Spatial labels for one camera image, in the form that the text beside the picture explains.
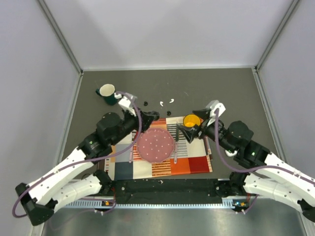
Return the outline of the dark green mug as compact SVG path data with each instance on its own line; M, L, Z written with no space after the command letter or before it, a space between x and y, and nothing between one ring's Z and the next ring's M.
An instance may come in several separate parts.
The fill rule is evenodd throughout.
M96 94L103 98L107 105L113 106L118 100L115 98L115 87L112 84L104 84L95 90Z

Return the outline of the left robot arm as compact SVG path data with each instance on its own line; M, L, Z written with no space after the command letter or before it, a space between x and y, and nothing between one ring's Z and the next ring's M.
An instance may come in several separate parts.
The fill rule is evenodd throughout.
M70 181L83 171L93 167L102 157L112 153L112 147L136 130L146 131L153 121L159 119L155 111L132 115L123 112L106 113L88 135L61 163L38 180L20 183L15 190L20 203L33 226L49 220L64 206L89 195L106 195L111 191L110 177L105 171L97 170L76 183Z

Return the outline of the colourful patchwork placemat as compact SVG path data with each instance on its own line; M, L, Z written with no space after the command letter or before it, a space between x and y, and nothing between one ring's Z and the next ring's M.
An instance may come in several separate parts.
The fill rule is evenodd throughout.
M200 124L194 115L154 121L129 151L104 161L112 180L141 179L211 173L212 153L208 140L189 143L177 125Z

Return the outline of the white earbud case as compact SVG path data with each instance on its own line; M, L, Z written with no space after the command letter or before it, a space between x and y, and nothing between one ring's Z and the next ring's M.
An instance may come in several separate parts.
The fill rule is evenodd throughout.
M225 155L228 157L234 157L235 155L237 155L237 151L230 152L230 151L225 150L224 152L225 152Z

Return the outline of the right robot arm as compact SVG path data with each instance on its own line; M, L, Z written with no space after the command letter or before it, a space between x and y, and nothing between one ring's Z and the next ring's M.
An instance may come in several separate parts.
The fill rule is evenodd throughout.
M278 158L268 148L252 140L253 132L241 121L225 128L219 120L219 109L194 111L204 120L193 127L178 126L186 140L207 137L224 149L240 169L230 167L228 181L215 182L215 192L222 197L255 195L286 204L305 218L315 220L315 180Z

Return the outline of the pink dotted plate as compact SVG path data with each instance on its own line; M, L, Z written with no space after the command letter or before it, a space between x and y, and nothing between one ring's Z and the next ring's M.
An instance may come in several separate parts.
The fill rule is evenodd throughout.
M161 163L174 152L174 138L165 129L149 128L136 143L139 156L150 163Z

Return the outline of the yellow enamel mug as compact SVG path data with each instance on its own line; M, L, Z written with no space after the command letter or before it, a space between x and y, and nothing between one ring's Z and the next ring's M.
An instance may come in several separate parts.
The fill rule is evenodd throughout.
M183 125L185 127L194 127L195 125L199 126L200 124L201 119L195 114L189 114L183 118Z

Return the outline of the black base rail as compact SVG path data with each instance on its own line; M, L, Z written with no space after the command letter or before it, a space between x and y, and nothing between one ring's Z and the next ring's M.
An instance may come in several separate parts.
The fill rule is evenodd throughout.
M137 179L113 182L119 204L218 203L234 196L228 180Z

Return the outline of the black knife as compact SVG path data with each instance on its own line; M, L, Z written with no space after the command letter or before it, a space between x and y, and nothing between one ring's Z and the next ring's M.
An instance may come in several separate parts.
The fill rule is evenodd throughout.
M179 141L179 124L176 123L176 135L175 135L175 142L178 143Z

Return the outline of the pink handled fork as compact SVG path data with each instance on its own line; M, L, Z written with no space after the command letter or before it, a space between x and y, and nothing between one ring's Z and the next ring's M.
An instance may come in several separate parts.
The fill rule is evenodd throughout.
M132 147L130 148L130 154L129 154L129 163L133 162L133 149L134 149L134 145L132 145Z

